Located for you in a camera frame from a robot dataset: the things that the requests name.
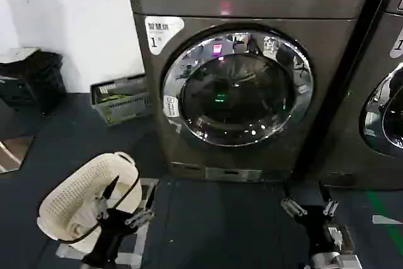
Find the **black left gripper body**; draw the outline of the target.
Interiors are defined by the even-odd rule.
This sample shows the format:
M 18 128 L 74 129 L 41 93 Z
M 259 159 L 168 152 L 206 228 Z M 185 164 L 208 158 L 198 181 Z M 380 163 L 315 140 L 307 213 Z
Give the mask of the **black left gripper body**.
M 91 268 L 113 268 L 123 238 L 132 233 L 130 227 L 125 224 L 132 214 L 118 209 L 107 209 L 106 213 L 106 219 L 98 220 L 101 233 L 92 252 L 81 260 Z

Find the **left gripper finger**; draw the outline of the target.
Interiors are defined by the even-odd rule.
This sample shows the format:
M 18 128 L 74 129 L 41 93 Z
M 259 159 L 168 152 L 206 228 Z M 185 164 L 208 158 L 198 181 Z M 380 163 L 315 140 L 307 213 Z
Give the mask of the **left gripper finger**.
M 110 199 L 116 184 L 118 183 L 119 176 L 104 189 L 100 197 L 96 197 L 94 200 L 96 208 L 96 218 L 97 219 L 107 219 L 108 218 L 108 200 Z
M 147 191 L 144 205 L 125 221 L 126 226 L 143 226 L 154 218 L 154 200 L 156 195 L 156 184 L 151 184 Z

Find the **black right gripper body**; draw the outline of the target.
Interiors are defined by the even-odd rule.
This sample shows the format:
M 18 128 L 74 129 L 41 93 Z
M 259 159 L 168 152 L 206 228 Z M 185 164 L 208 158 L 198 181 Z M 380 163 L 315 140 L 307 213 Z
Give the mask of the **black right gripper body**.
M 331 217 L 323 213 L 322 206 L 303 206 L 306 214 L 300 217 L 309 238 L 309 256 L 331 251 L 331 236 L 328 224 Z

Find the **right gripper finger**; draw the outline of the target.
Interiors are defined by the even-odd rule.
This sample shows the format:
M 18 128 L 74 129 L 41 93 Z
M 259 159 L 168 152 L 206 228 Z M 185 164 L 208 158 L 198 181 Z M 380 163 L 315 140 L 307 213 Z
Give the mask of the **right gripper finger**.
M 302 217 L 307 215 L 307 211 L 299 205 L 290 195 L 290 190 L 286 183 L 283 184 L 284 197 L 280 202 L 283 210 L 292 218 L 295 216 Z
M 329 217 L 333 217 L 336 212 L 336 209 L 339 205 L 339 202 L 332 199 L 328 187 L 324 186 L 322 183 L 319 183 L 319 190 L 320 190 L 322 199 L 325 202 L 323 214 L 327 215 Z

